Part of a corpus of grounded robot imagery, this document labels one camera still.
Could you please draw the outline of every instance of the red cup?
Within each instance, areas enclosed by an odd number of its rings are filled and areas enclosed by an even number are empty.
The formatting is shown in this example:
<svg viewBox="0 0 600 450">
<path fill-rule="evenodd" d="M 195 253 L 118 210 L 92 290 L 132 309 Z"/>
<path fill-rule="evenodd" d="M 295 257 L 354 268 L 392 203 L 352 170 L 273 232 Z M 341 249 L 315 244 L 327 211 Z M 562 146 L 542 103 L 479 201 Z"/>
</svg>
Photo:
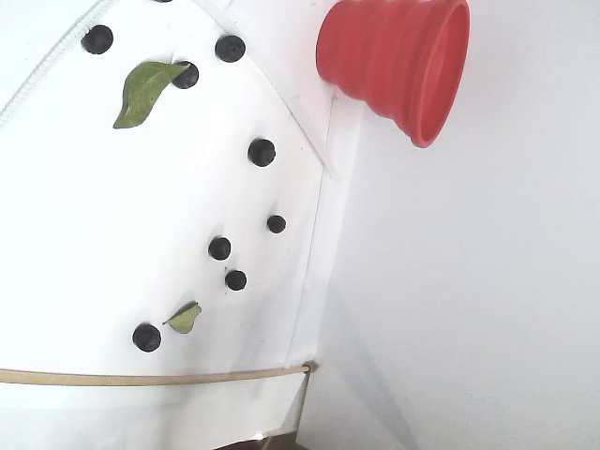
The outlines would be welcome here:
<svg viewBox="0 0 600 450">
<path fill-rule="evenodd" d="M 342 0 L 322 24 L 317 69 L 427 147 L 454 103 L 469 23 L 466 0 Z"/>
</svg>

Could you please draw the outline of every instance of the blueberry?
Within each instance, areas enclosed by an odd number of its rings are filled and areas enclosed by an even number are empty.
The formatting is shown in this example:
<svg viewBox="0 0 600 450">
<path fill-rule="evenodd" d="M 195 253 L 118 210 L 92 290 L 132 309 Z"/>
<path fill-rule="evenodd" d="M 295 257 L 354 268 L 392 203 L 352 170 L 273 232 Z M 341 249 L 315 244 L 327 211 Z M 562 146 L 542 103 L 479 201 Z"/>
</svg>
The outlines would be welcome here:
<svg viewBox="0 0 600 450">
<path fill-rule="evenodd" d="M 88 53 L 103 54 L 113 45 L 113 32 L 106 25 L 96 25 L 82 39 Z"/>
<path fill-rule="evenodd" d="M 282 216 L 271 216 L 266 221 L 266 226 L 271 230 L 271 233 L 279 234 L 285 230 L 285 218 Z"/>
<path fill-rule="evenodd" d="M 240 270 L 232 270 L 225 277 L 225 284 L 232 291 L 241 291 L 246 287 L 246 274 Z"/>
<path fill-rule="evenodd" d="M 150 323 L 142 323 L 133 332 L 133 343 L 142 352 L 153 352 L 160 346 L 160 332 Z"/>
<path fill-rule="evenodd" d="M 175 87 L 178 87 L 179 89 L 189 89 L 198 82 L 200 74 L 198 73 L 198 68 L 195 65 L 191 64 L 189 61 L 179 61 L 175 64 L 178 64 L 179 66 L 185 66 L 186 64 L 189 64 L 189 67 L 181 72 L 172 81 Z"/>
<path fill-rule="evenodd" d="M 232 243 L 226 237 L 216 237 L 208 246 L 208 254 L 217 261 L 224 261 L 232 253 Z"/>
<path fill-rule="evenodd" d="M 250 144 L 247 157 L 259 167 L 266 167 L 275 159 L 275 146 L 266 139 L 257 139 Z"/>
<path fill-rule="evenodd" d="M 221 61 L 234 63 L 246 53 L 246 44 L 238 36 L 223 36 L 215 44 L 215 54 Z"/>
</svg>

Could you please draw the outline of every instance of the white backdrop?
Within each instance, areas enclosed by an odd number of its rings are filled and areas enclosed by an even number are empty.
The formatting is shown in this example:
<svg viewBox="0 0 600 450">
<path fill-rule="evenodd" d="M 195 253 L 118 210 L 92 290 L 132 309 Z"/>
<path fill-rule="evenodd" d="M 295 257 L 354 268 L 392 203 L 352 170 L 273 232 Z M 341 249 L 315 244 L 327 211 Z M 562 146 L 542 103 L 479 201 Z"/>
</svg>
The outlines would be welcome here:
<svg viewBox="0 0 600 450">
<path fill-rule="evenodd" d="M 366 114 L 311 450 L 600 447 L 600 3 L 470 3 L 440 139 Z"/>
<path fill-rule="evenodd" d="M 0 0 L 0 105 L 92 3 Z M 68 49 L 0 129 L 0 367 L 213 373 L 312 356 L 314 314 L 323 309 L 304 319 L 298 311 L 306 310 L 313 229 L 323 226 L 323 168 L 312 144 L 325 150 L 333 90 L 313 54 L 332 2 L 278 3 L 120 0 L 99 20 L 113 30 L 112 48 L 100 56 Z M 223 24 L 247 43 L 239 63 L 214 56 Z M 115 131 L 123 81 L 147 59 L 188 59 L 200 81 L 188 91 L 169 86 L 146 123 Z M 277 148 L 265 169 L 246 158 L 259 136 Z M 264 226 L 274 213 L 288 220 L 277 236 Z M 216 234 L 232 241 L 226 262 L 207 255 Z M 242 292 L 224 286 L 232 268 L 247 273 Z M 156 352 L 133 346 L 138 323 L 159 325 L 189 300 L 203 307 L 190 335 L 160 326 Z M 297 324 L 304 338 L 293 339 Z M 211 449 L 293 429 L 302 380 L 0 385 L 0 443 Z"/>
</svg>

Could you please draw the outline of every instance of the small leaf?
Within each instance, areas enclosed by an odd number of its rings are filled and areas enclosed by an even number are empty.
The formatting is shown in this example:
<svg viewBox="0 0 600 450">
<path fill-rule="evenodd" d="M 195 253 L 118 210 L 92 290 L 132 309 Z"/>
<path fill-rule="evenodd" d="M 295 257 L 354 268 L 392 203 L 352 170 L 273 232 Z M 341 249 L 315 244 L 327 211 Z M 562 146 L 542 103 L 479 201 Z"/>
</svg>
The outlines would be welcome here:
<svg viewBox="0 0 600 450">
<path fill-rule="evenodd" d="M 165 323 L 168 323 L 177 333 L 186 335 L 194 327 L 194 321 L 201 312 L 203 312 L 203 309 L 198 305 L 198 302 L 190 302 L 175 312 Z"/>
<path fill-rule="evenodd" d="M 165 87 L 189 64 L 141 63 L 125 79 L 123 109 L 113 128 L 133 128 L 148 117 Z"/>
</svg>

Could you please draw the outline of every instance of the tan string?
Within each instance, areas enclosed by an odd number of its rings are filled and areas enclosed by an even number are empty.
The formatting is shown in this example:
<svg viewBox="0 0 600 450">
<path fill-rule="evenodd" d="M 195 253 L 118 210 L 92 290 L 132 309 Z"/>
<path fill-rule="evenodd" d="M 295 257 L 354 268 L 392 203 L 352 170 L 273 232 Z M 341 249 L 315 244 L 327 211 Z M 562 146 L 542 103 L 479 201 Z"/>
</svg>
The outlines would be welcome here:
<svg viewBox="0 0 600 450">
<path fill-rule="evenodd" d="M 83 375 L 74 373 L 31 372 L 0 369 L 0 383 L 38 384 L 48 386 L 172 386 L 177 384 L 205 384 L 259 380 L 282 377 L 294 373 L 310 373 L 313 363 L 290 368 L 269 368 L 246 372 L 215 373 L 207 375 Z"/>
</svg>

